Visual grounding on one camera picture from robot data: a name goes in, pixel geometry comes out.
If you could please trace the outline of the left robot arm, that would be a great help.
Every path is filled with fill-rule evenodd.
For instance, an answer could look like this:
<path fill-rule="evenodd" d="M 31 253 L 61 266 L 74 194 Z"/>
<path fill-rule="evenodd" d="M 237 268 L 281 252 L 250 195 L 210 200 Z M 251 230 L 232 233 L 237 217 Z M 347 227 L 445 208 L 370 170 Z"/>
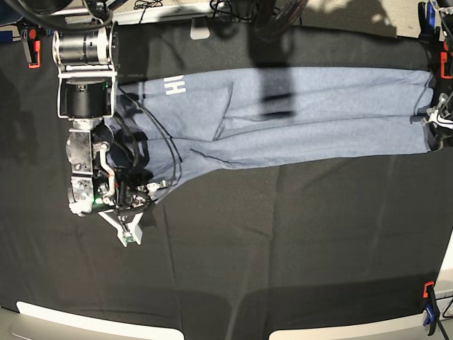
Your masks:
<path fill-rule="evenodd" d="M 418 3 L 420 35 L 433 75 L 434 94 L 427 110 L 428 145 L 432 151 L 452 146 L 452 2 Z"/>

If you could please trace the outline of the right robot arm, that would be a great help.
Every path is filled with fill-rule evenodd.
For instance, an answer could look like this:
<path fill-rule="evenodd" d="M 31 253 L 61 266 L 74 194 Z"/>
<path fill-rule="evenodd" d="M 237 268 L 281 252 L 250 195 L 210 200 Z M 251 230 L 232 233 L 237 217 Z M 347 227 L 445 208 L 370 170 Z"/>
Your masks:
<path fill-rule="evenodd" d="M 166 181 L 134 177 L 137 140 L 117 113 L 117 49 L 113 11 L 105 1 L 8 1 L 25 19 L 53 32 L 57 115 L 71 123 L 66 142 L 71 166 L 69 209 L 97 214 L 123 246 L 142 243 L 139 223 Z"/>

